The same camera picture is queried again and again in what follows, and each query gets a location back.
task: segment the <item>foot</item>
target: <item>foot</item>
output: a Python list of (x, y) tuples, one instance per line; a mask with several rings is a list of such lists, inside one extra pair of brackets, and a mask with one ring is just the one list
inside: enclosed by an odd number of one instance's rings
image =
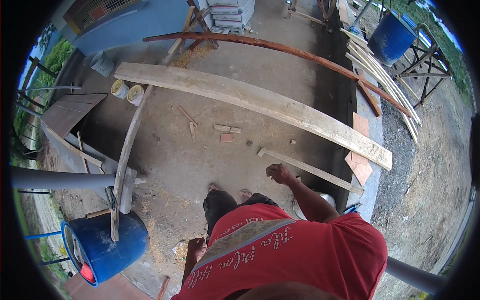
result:
[(250, 199), (251, 196), (252, 196), (252, 192), (247, 189), (243, 189), (240, 191), (240, 199), (242, 203)]
[(213, 183), (208, 186), (208, 192), (211, 191), (218, 191), (218, 187), (216, 187)]

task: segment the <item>stack of wooden strips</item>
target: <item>stack of wooden strips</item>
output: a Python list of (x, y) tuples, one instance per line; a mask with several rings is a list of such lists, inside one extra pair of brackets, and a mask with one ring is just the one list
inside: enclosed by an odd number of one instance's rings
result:
[(395, 101), (397, 101), (401, 106), (405, 107), (410, 112), (410, 114), (412, 115), (411, 119), (407, 117), (406, 114), (401, 114), (403, 120), (407, 125), (408, 131), (413, 138), (413, 141), (415, 142), (415, 144), (418, 144), (419, 133), (417, 125), (421, 126), (421, 120), (416, 111), (414, 110), (413, 106), (410, 104), (402, 91), (398, 88), (393, 79), (390, 78), (390, 76), (383, 69), (383, 67), (370, 54), (370, 49), (368, 49), (367, 42), (358, 37), (352, 38), (353, 35), (350, 32), (345, 33), (348, 35), (348, 37), (350, 37), (350, 41), (348, 42), (347, 46), (350, 53), (345, 54), (345, 56), (352, 62), (359, 65), (366, 72), (368, 72), (373, 78), (375, 78), (375, 80), (383, 86), (385, 91), (393, 99), (395, 99)]

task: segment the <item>red t-shirt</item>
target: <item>red t-shirt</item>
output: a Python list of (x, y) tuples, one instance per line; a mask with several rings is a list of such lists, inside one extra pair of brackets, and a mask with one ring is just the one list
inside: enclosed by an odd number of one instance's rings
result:
[(382, 234), (356, 213), (324, 224), (293, 220), (273, 205), (240, 206), (215, 224), (206, 254), (172, 299), (223, 299), (279, 281), (371, 299), (386, 262)]

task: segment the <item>blue plastic drum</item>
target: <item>blue plastic drum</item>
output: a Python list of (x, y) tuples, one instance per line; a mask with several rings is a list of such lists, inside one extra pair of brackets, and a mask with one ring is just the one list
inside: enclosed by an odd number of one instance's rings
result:
[(96, 287), (139, 259), (150, 245), (142, 220), (131, 212), (119, 217), (119, 240), (110, 238), (110, 214), (63, 221), (61, 232), (68, 256), (80, 272), (82, 261), (92, 270)]
[(368, 41), (368, 46), (384, 65), (391, 67), (418, 37), (415, 23), (408, 17), (387, 11)]

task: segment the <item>fist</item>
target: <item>fist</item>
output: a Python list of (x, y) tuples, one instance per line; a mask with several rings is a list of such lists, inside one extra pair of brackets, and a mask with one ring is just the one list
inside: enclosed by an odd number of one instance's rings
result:
[(265, 172), (267, 176), (271, 176), (272, 180), (275, 180), (276, 183), (288, 185), (295, 180), (295, 176), (293, 176), (290, 170), (283, 164), (270, 165)]
[(204, 238), (195, 238), (188, 241), (187, 256), (192, 256), (199, 261), (207, 251), (207, 243)]

